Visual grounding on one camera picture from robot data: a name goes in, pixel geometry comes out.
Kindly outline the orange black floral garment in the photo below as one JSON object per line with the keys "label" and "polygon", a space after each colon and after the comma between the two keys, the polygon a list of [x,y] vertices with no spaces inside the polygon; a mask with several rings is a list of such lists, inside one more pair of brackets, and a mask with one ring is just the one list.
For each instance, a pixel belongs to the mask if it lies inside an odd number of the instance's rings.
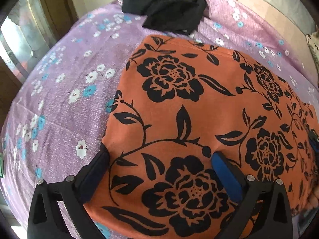
{"label": "orange black floral garment", "polygon": [[298,215],[318,177],[310,131],[314,107],[248,55],[147,36],[122,72],[108,171],[85,209],[132,238],[215,237],[236,206],[211,165],[222,152],[258,181],[281,179]]}

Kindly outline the purple floral bed sheet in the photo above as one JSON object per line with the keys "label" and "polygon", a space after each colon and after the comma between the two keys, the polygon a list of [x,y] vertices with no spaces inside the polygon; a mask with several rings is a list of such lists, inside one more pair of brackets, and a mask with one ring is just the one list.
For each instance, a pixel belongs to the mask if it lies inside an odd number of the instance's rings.
{"label": "purple floral bed sheet", "polygon": [[[37,184],[75,175],[98,153],[122,72],[147,36],[244,53],[286,79],[318,121],[318,89],[275,30],[235,0],[206,1],[198,29],[188,36],[146,29],[143,16],[124,13],[114,1],[82,17],[40,60],[1,131],[1,191],[22,227]],[[132,238],[94,222],[107,238]]]}

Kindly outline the cream brown floral cloth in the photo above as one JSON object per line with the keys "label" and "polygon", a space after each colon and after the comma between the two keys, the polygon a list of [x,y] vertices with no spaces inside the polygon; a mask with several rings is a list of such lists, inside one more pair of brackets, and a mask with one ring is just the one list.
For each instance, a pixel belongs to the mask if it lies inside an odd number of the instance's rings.
{"label": "cream brown floral cloth", "polygon": [[316,26],[316,31],[313,32],[312,34],[307,34],[306,35],[306,41],[309,47],[309,50],[312,54],[312,57],[314,59],[314,62],[318,64],[318,26]]}

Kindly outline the pink orange mattress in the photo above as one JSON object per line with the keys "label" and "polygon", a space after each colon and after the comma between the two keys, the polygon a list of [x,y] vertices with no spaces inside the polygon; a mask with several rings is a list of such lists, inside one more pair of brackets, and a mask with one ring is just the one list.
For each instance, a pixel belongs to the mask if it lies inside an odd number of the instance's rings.
{"label": "pink orange mattress", "polygon": [[313,58],[306,35],[315,31],[315,21],[300,0],[237,0],[256,12],[288,42],[303,64]]}

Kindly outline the wooden glass-panel door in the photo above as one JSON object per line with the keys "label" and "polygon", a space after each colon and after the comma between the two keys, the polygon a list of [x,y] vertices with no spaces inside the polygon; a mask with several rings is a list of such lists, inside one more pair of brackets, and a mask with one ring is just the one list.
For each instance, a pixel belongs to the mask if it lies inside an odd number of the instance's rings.
{"label": "wooden glass-panel door", "polygon": [[77,20],[72,0],[1,0],[1,122],[31,71]]}

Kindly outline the black crumpled garment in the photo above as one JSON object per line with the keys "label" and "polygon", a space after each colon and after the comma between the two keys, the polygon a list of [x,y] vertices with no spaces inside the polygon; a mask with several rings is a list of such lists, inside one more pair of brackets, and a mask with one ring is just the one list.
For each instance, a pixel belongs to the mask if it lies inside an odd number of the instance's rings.
{"label": "black crumpled garment", "polygon": [[123,0],[124,13],[146,16],[143,27],[190,35],[207,7],[206,0]]}

